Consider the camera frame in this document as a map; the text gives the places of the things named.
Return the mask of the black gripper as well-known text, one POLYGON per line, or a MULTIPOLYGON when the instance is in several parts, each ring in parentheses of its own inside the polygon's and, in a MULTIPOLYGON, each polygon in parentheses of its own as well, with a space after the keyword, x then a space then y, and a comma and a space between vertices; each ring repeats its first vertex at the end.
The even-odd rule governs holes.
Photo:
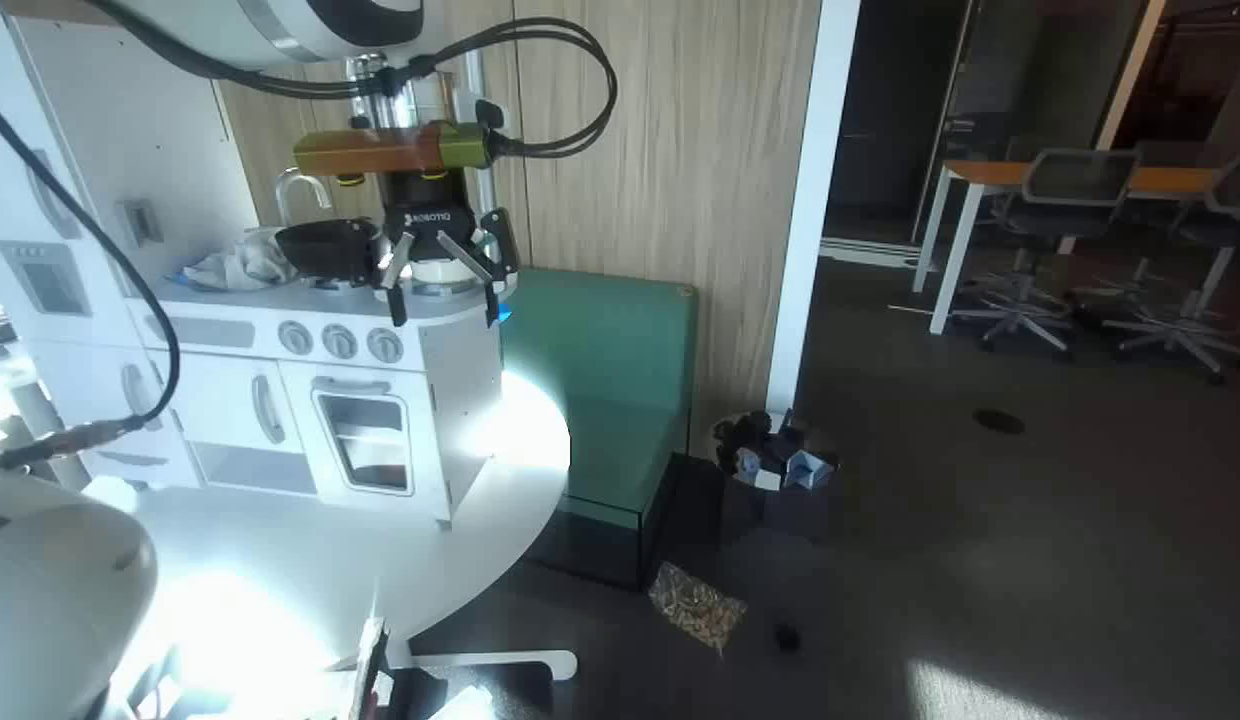
POLYGON ((468 246, 475 215, 468 206, 465 172, 387 172, 382 194, 382 235, 393 241, 381 267, 393 329, 409 326, 402 267, 411 259, 411 241, 422 250, 438 246, 460 259, 483 287, 483 320, 504 326, 510 316, 510 286, 521 272, 521 252, 504 208, 479 215, 483 246, 468 246))

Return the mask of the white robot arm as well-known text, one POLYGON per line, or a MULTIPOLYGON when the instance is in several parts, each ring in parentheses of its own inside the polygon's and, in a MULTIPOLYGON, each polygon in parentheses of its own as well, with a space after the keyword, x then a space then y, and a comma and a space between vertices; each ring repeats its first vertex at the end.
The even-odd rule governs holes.
POLYGON ((298 219, 276 232, 285 259, 329 286, 374 287, 394 326, 429 306, 475 306, 487 320, 521 272, 507 211, 470 200, 496 166, 499 121, 455 110, 448 66, 470 35, 430 43, 422 0, 90 0, 188 75, 285 102, 334 102, 342 127, 305 131, 292 168, 311 181, 374 181, 374 219, 298 219))

